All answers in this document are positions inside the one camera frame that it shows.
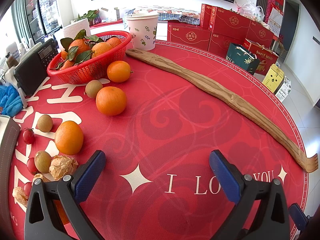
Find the red cherry tomato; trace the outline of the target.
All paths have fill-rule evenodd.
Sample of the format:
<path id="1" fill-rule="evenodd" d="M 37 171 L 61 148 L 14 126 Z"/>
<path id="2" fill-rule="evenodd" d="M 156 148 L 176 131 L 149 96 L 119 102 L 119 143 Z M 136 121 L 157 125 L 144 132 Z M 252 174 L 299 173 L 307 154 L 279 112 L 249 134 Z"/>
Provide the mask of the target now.
<path id="1" fill-rule="evenodd" d="M 39 173 L 38 169 L 35 166 L 34 158 L 29 158 L 28 159 L 28 161 L 27 161 L 27 169 L 32 175 L 35 175 L 35 174 Z"/>
<path id="2" fill-rule="evenodd" d="M 35 141 L 35 135 L 32 128 L 25 128 L 23 130 L 22 137 L 23 137 L 23 141 L 27 145 L 31 145 Z"/>
<path id="3" fill-rule="evenodd" d="M 24 192 L 25 192 L 27 197 L 29 197 L 29 195 L 30 195 L 31 188 L 32 188 L 32 183 L 31 182 L 25 183 L 25 185 L 23 187 L 23 190 L 24 190 Z"/>

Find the large husked physalis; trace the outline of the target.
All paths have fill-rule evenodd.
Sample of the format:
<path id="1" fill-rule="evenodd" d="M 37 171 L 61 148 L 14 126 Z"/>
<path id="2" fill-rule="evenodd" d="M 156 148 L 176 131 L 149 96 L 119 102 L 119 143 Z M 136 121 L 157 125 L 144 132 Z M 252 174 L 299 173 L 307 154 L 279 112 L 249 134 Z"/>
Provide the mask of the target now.
<path id="1" fill-rule="evenodd" d="M 56 155 L 49 167 L 49 173 L 54 180 L 60 180 L 65 175 L 73 175 L 78 167 L 78 162 L 71 157 L 65 155 Z"/>

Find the brown kiwi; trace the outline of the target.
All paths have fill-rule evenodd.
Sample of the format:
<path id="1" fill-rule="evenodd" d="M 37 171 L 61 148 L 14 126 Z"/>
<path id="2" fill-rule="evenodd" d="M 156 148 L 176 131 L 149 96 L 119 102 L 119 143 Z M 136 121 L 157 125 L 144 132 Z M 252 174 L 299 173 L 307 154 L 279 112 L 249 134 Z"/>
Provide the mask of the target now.
<path id="1" fill-rule="evenodd" d="M 48 114 L 42 115 L 37 121 L 37 128 L 44 133 L 50 132 L 53 127 L 53 120 Z"/>
<path id="2" fill-rule="evenodd" d="M 48 173 L 52 157 L 46 151 L 38 151 L 34 157 L 34 164 L 41 173 Z"/>

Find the large orange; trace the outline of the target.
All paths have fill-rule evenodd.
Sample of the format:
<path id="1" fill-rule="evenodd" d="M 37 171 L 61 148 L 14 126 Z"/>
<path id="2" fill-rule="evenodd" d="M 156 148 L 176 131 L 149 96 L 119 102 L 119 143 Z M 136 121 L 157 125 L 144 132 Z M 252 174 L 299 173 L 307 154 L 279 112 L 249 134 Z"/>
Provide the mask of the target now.
<path id="1" fill-rule="evenodd" d="M 81 127 L 74 121 L 65 121 L 55 132 L 56 148 L 63 154 L 75 155 L 80 152 L 84 134 Z"/>

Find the small husked physalis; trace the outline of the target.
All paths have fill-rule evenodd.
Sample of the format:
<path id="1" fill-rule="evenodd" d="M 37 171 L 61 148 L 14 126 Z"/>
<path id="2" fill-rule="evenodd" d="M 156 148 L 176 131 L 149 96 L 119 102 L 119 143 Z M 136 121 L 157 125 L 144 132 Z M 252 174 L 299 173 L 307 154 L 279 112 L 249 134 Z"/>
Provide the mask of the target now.
<path id="1" fill-rule="evenodd" d="M 32 184 L 34 183 L 35 180 L 37 179 L 41 179 L 43 182 L 50 182 L 50 180 L 48 178 L 46 178 L 43 174 L 41 173 L 37 173 L 34 175 L 33 180 L 32 180 Z"/>

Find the long wooden back scratcher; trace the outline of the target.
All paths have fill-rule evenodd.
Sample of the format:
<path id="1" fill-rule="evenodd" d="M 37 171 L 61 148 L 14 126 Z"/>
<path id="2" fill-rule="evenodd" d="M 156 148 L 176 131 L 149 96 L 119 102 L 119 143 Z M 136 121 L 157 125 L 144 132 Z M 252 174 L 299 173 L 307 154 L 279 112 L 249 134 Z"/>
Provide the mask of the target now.
<path id="1" fill-rule="evenodd" d="M 184 68 L 170 59 L 148 51 L 131 48 L 126 50 L 126 55 L 158 69 L 175 74 L 189 81 L 200 90 L 223 101 L 229 107 L 242 114 L 271 135 L 278 143 L 286 148 L 296 163 L 305 172 L 312 173 L 319 168 L 318 155 L 315 154 L 308 158 L 306 154 L 276 124 L 261 113 L 261 111 L 217 81 Z"/>

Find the red round tablecloth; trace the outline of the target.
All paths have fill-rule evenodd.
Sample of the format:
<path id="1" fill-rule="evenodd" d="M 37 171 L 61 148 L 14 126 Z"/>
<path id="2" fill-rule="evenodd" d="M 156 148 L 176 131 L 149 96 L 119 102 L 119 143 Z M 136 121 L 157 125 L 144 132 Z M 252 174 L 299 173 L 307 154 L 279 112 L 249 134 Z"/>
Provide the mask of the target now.
<path id="1" fill-rule="evenodd" d="M 101 114 L 83 85 L 50 77 L 14 118 L 22 128 L 44 114 L 55 127 L 79 124 L 80 164 L 104 151 L 81 207 L 105 239 L 210 239 L 233 208 L 209 166 L 216 149 L 255 180 L 278 179 L 287 203 L 305 206 L 308 174 L 268 133 L 179 76 L 125 61 L 133 72 L 118 85 L 127 96 L 120 115 Z"/>

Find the kiwi beside basket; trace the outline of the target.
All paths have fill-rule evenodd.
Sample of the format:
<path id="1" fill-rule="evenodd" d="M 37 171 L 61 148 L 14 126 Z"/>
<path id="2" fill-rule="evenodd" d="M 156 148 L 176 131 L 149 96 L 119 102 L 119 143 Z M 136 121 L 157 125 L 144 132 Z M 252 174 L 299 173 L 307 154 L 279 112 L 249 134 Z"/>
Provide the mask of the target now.
<path id="1" fill-rule="evenodd" d="M 85 87 L 85 94 L 92 99 L 95 99 L 99 90 L 103 88 L 103 84 L 99 80 L 90 81 Z"/>

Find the dark green gift bag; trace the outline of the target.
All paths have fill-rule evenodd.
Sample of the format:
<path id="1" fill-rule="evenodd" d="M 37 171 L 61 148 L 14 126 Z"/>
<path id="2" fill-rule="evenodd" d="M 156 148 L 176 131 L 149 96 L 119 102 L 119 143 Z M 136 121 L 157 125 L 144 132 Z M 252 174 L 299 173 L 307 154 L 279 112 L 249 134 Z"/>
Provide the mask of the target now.
<path id="1" fill-rule="evenodd" d="M 249 72 L 251 75 L 254 75 L 260 63 L 257 55 L 236 43 L 229 44 L 226 60 Z"/>

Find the red plastic fruit basket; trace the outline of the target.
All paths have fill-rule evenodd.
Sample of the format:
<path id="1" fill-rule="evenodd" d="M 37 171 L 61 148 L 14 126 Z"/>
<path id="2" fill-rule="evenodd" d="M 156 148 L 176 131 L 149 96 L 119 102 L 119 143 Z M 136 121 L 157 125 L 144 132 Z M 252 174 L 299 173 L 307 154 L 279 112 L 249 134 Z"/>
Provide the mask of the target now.
<path id="1" fill-rule="evenodd" d="M 61 59 L 61 54 L 59 53 L 49 63 L 47 67 L 48 75 L 56 76 L 63 82 L 73 85 L 79 85 L 88 83 L 92 80 L 106 78 L 108 65 L 114 61 L 120 61 L 123 59 L 126 51 L 126 46 L 131 41 L 132 36 L 126 31 L 119 30 L 106 31 L 95 35 L 101 37 L 103 40 L 106 40 L 111 36 L 116 36 L 121 39 L 122 43 L 116 48 L 113 48 L 110 51 L 103 53 L 102 55 L 91 58 L 90 60 L 74 65 L 70 68 L 58 71 L 50 70 L 59 62 L 63 61 L 63 59 Z"/>

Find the orange beside basket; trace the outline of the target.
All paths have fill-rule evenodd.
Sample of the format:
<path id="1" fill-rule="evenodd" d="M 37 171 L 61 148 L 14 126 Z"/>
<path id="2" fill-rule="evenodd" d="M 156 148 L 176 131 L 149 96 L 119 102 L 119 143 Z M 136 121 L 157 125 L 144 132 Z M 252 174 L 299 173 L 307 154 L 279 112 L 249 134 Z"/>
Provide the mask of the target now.
<path id="1" fill-rule="evenodd" d="M 116 83 L 127 81 L 132 73 L 130 65 L 125 61 L 114 61 L 107 68 L 108 79 Z"/>

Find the oranges with leaves in basket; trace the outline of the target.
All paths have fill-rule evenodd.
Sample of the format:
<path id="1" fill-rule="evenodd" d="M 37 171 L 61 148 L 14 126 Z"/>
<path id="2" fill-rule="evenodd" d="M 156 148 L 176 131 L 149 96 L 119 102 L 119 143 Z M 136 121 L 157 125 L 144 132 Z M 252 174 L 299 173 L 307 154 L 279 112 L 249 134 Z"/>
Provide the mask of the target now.
<path id="1" fill-rule="evenodd" d="M 86 30 L 82 29 L 75 38 L 64 37 L 60 43 L 62 46 L 60 54 L 63 61 L 50 69 L 53 71 L 64 70 L 102 55 L 116 48 L 122 41 L 116 36 L 111 36 L 106 40 L 97 35 L 88 36 Z"/>

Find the white paper towel roll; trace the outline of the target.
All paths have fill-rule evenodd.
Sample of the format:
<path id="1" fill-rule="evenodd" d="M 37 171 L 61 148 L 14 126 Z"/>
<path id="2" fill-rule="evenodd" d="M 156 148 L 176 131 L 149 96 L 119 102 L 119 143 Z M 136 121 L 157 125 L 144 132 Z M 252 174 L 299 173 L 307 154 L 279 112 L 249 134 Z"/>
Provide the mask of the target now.
<path id="1" fill-rule="evenodd" d="M 89 27 L 89 22 L 88 19 L 83 19 L 74 23 L 71 23 L 65 27 L 63 27 L 62 29 L 60 29 L 59 31 L 57 31 L 54 36 L 57 39 L 57 43 L 59 45 L 59 50 L 62 50 L 63 47 L 61 45 L 60 40 L 62 38 L 65 37 L 70 37 L 70 38 L 75 38 L 76 35 L 78 34 L 79 31 L 81 31 L 82 29 L 86 30 L 86 34 L 87 36 L 91 36 L 91 30 Z"/>

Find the potted green plant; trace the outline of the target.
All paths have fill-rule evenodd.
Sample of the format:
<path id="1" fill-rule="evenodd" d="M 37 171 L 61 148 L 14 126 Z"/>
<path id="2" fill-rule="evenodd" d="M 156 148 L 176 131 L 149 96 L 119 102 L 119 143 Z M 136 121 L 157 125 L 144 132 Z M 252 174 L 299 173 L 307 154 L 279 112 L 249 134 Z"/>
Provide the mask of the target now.
<path id="1" fill-rule="evenodd" d="M 89 22 L 89 26 L 93 26 L 96 24 L 99 24 L 102 22 L 100 16 L 99 16 L 100 10 L 89 10 L 86 14 L 83 14 L 82 16 L 78 15 L 76 19 L 73 20 L 73 22 L 78 22 L 80 20 L 87 19 Z"/>

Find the floral paper cup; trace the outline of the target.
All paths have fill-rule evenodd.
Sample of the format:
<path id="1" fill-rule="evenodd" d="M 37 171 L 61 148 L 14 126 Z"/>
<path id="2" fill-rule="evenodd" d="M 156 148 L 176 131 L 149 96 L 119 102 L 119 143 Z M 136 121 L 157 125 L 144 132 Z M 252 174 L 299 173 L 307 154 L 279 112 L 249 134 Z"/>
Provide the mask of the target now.
<path id="1" fill-rule="evenodd" d="M 134 48 L 153 50 L 156 45 L 158 13 L 133 14 L 126 18 Z"/>

